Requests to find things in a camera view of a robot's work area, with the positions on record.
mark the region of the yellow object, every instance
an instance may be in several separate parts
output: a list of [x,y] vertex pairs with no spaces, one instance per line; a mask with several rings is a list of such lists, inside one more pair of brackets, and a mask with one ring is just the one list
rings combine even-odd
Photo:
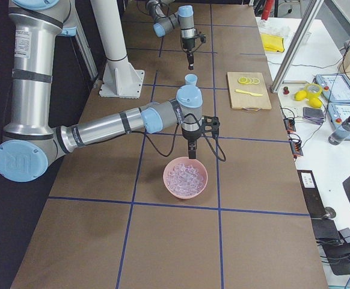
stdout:
[[296,101],[303,101],[307,96],[307,92],[305,90],[300,90],[298,91],[295,96],[294,96],[294,99]]
[[260,83],[259,78],[253,77],[252,79],[253,79],[253,84],[259,84]]
[[260,38],[262,39],[263,48],[266,51],[284,52],[282,37],[261,33]]
[[309,106],[311,106],[313,108],[321,108],[322,101],[319,98],[310,98],[309,99]]
[[321,95],[322,87],[315,83],[310,83],[305,86],[305,91],[307,92],[307,98],[317,98]]
[[238,82],[240,84],[259,84],[260,83],[260,80],[259,78],[256,78],[256,77],[240,77],[238,79]]
[[252,96],[262,96],[262,95],[263,95],[263,94],[261,94],[261,93],[247,92],[246,90],[241,90],[241,89],[236,89],[235,92],[238,92],[238,93],[246,93],[246,94],[252,95]]

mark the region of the blue joint cap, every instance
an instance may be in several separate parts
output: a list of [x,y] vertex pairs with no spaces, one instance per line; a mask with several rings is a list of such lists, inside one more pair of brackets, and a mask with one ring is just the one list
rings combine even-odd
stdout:
[[149,134],[161,131],[163,129],[163,121],[160,114],[152,107],[141,112],[144,127]]
[[178,9],[178,16],[186,18],[194,15],[194,10],[191,5],[180,6]]
[[32,181],[47,170],[46,154],[25,140],[9,140],[0,144],[0,174],[15,182]]
[[201,91],[194,85],[183,85],[176,93],[178,103],[188,108],[198,108],[203,104]]
[[25,9],[44,10],[55,6],[59,0],[12,0],[12,2]]
[[153,25],[153,29],[156,33],[156,36],[163,37],[165,35],[165,30],[164,30],[163,26],[160,25],[159,23],[155,23]]
[[73,37],[76,35],[76,26],[63,28],[63,31],[58,36]]

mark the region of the plastic bowl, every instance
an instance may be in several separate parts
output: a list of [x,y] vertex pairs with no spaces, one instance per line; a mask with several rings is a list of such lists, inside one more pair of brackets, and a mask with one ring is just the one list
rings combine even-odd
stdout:
[[[199,175],[201,175],[203,177],[203,187],[196,194],[193,194],[192,196],[180,196],[180,195],[178,195],[175,192],[170,190],[170,187],[167,184],[167,177],[168,177],[168,174],[171,171],[173,171],[174,168],[178,164],[185,164],[186,166],[192,165],[193,168],[198,169]],[[198,160],[191,160],[188,157],[180,157],[180,158],[176,158],[176,159],[170,161],[166,165],[164,172],[163,172],[163,181],[164,181],[165,187],[173,196],[178,197],[179,199],[191,199],[193,197],[198,196],[206,188],[207,181],[208,181],[208,174],[207,174],[207,170],[204,167],[204,165],[201,162],[199,162]]]

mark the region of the white pole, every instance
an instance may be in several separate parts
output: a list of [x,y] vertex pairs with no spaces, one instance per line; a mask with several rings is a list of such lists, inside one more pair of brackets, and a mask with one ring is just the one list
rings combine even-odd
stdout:
[[91,0],[93,13],[107,57],[101,96],[138,98],[144,71],[128,62],[116,0]]

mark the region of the plastic bottle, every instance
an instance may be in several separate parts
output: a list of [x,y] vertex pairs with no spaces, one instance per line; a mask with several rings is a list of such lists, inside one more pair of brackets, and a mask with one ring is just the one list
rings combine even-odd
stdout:
[[350,135],[350,116],[329,136],[328,141],[332,145],[339,145]]

